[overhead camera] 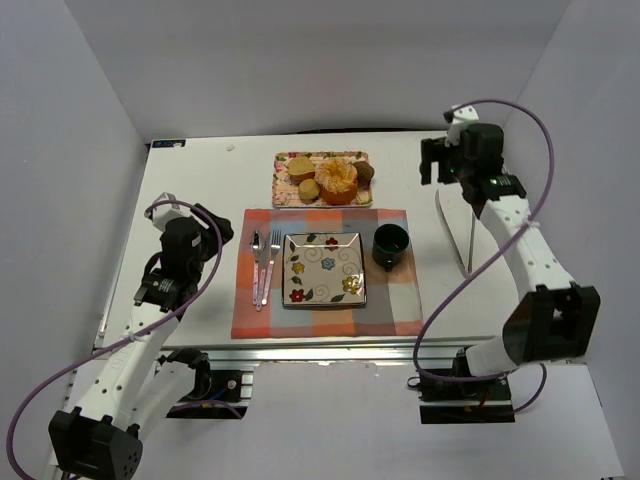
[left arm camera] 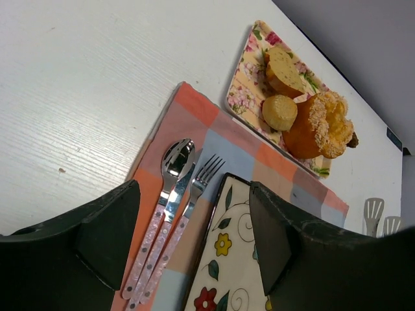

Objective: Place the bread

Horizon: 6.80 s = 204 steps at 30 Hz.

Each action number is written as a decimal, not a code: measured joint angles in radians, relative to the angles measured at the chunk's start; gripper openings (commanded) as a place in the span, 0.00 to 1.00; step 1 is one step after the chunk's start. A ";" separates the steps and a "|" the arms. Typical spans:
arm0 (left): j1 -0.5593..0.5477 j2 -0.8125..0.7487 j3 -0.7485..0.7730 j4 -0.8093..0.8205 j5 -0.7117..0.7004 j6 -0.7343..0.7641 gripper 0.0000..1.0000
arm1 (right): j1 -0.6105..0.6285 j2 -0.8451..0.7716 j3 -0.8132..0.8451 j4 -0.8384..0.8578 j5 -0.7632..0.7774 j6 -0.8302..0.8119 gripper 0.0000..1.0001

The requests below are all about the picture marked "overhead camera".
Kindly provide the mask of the metal kitchen tongs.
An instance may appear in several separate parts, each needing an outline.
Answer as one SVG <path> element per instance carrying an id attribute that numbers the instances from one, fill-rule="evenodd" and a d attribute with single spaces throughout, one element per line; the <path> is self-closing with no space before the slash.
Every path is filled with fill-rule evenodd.
<path id="1" fill-rule="evenodd" d="M 436 191 L 435 208 L 457 267 L 468 278 L 474 270 L 475 214 L 453 187 Z"/>

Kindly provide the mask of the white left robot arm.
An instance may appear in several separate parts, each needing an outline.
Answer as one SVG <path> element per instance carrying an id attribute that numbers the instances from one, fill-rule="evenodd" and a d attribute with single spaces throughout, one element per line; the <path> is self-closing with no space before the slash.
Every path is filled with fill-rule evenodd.
<path id="1" fill-rule="evenodd" d="M 130 479 L 143 442 L 183 398 L 200 400 L 211 386 L 207 356 L 193 348 L 161 354 L 187 308 L 212 280 L 234 236 L 229 220 L 200 204 L 157 200 L 146 213 L 161 248 L 145 264 L 129 320 L 94 382 L 48 431 L 58 467 L 85 479 Z"/>

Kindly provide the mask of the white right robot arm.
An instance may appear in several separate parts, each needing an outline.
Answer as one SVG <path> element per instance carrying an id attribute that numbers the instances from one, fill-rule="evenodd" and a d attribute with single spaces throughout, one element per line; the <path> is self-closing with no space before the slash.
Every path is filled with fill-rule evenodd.
<path id="1" fill-rule="evenodd" d="M 451 367 L 460 383 L 486 381 L 526 364 L 583 356 L 601 297 L 561 266 L 535 225 L 520 180 L 504 172 L 503 130 L 474 123 L 446 139 L 421 143 L 421 182 L 457 183 L 475 217 L 489 231 L 514 279 L 519 304 L 499 335 L 459 351 Z"/>

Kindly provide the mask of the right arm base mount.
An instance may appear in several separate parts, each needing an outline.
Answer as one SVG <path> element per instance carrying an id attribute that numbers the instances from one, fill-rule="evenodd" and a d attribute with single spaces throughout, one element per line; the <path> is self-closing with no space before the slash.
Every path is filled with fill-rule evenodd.
<path id="1" fill-rule="evenodd" d="M 515 421 L 511 390 L 502 376 L 474 383 L 441 382 L 414 375 L 406 386 L 418 394 L 423 425 L 502 424 Z"/>

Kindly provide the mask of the small yellow muffin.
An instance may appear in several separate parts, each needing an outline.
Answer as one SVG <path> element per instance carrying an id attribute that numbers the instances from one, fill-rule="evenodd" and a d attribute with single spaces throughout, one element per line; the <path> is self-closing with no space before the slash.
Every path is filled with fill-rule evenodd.
<path id="1" fill-rule="evenodd" d="M 298 196 L 303 203 L 314 202 L 320 195 L 320 187 L 314 179 L 305 179 L 298 186 Z"/>

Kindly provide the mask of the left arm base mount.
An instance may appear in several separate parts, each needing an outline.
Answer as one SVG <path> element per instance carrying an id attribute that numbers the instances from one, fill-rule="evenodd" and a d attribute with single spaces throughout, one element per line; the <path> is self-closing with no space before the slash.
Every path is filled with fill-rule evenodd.
<path id="1" fill-rule="evenodd" d="M 178 363 L 193 371 L 193 387 L 171 408 L 167 418 L 240 420 L 244 417 L 253 383 L 250 371 L 217 367 L 205 352 L 185 348 L 161 354 L 154 374 L 165 364 Z"/>

